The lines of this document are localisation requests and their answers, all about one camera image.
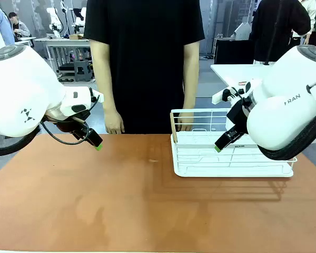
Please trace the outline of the person's right hand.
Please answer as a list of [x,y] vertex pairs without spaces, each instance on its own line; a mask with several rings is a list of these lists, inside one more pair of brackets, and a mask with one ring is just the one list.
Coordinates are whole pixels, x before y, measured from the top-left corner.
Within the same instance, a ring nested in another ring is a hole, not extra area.
[[121,115],[116,110],[104,112],[105,129],[109,134],[125,133],[124,123]]

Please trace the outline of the person's left hand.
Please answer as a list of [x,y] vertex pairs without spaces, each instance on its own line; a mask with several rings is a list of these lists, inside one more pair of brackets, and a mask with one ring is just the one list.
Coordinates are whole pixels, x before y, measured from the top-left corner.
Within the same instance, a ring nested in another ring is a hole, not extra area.
[[191,131],[194,122],[193,112],[181,112],[177,118],[177,131]]

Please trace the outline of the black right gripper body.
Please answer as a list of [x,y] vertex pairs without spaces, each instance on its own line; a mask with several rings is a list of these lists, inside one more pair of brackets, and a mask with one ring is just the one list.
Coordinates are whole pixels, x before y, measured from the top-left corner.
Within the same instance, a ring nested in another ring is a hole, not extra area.
[[247,118],[244,111],[250,112],[250,101],[237,101],[230,111],[227,113],[227,118],[233,123],[233,126],[228,129],[229,132],[248,133]]

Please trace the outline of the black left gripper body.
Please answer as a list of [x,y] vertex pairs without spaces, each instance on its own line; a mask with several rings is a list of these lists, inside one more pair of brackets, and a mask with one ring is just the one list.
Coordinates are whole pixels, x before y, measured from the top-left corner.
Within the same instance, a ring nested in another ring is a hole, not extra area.
[[79,118],[69,118],[65,121],[54,123],[59,130],[65,133],[70,133],[77,140],[91,140],[92,130],[88,124]]

